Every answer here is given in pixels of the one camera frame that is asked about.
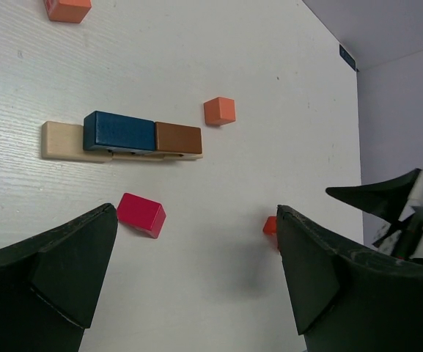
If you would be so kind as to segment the small natural wood block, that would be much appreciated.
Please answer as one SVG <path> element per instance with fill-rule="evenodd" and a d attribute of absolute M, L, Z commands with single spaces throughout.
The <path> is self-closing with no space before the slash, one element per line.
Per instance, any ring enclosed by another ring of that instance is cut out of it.
<path fill-rule="evenodd" d="M 42 125 L 41 157 L 48 160 L 106 163 L 112 160 L 108 151 L 83 149 L 82 125 L 47 121 Z"/>

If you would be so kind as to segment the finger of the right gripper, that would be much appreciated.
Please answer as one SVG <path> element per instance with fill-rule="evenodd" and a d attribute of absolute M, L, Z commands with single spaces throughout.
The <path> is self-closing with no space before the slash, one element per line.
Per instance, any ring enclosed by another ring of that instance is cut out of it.
<path fill-rule="evenodd" d="M 339 201 L 383 220 L 398 220 L 421 169 L 380 183 L 328 187 L 325 192 Z"/>

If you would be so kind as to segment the natural wood block hotel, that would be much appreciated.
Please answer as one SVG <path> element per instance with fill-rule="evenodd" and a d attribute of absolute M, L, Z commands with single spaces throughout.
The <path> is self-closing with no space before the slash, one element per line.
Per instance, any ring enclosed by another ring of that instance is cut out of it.
<path fill-rule="evenodd" d="M 196 161 L 203 158 L 203 154 L 178 154 L 178 153 L 170 153 L 164 154 L 163 159 L 165 161 Z"/>

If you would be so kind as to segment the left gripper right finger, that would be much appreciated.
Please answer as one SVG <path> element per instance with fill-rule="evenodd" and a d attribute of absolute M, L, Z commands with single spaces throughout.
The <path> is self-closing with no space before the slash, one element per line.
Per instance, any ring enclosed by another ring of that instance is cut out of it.
<path fill-rule="evenodd" d="M 423 265 L 277 210 L 295 324 L 308 351 L 423 351 Z"/>

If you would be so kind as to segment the brown wood block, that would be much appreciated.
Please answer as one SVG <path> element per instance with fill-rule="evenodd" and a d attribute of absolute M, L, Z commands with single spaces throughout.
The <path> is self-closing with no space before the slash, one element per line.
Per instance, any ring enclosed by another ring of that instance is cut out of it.
<path fill-rule="evenodd" d="M 202 131 L 188 125 L 156 122 L 155 150 L 183 155 L 202 154 Z"/>

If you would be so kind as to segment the orange arch block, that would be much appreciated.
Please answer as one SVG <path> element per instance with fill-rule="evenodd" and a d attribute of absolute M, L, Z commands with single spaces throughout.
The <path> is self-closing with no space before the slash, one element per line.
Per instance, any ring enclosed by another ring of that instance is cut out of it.
<path fill-rule="evenodd" d="M 271 245 L 279 250 L 278 239 L 276 235 L 276 217 L 269 216 L 262 229 L 263 234 L 266 236 Z"/>

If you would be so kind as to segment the orange cube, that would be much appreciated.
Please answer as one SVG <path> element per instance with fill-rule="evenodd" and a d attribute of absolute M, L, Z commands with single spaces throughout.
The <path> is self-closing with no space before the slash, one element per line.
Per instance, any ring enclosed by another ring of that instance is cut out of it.
<path fill-rule="evenodd" d="M 79 24 L 92 8 L 91 0 L 44 0 L 50 21 Z"/>
<path fill-rule="evenodd" d="M 236 121 L 235 101 L 217 97 L 204 103 L 205 124 L 222 126 Z"/>

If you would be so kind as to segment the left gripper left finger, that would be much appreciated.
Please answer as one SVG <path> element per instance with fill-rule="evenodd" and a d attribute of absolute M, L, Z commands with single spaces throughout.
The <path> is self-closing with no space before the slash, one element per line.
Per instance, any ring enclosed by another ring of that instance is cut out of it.
<path fill-rule="evenodd" d="M 78 351 L 117 235 L 101 205 L 0 249 L 0 351 Z"/>

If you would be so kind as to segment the blue wood block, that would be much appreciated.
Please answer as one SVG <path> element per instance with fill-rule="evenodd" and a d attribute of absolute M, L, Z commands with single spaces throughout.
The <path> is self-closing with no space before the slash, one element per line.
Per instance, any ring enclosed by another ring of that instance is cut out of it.
<path fill-rule="evenodd" d="M 155 123 L 94 111 L 84 118 L 83 149 L 148 154 L 155 151 Z"/>

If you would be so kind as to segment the red roof block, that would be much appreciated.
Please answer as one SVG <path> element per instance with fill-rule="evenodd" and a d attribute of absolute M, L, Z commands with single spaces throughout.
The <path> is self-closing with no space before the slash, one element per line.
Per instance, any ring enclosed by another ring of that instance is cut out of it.
<path fill-rule="evenodd" d="M 119 222 L 157 239 L 166 220 L 166 212 L 159 202 L 124 193 L 117 207 Z"/>

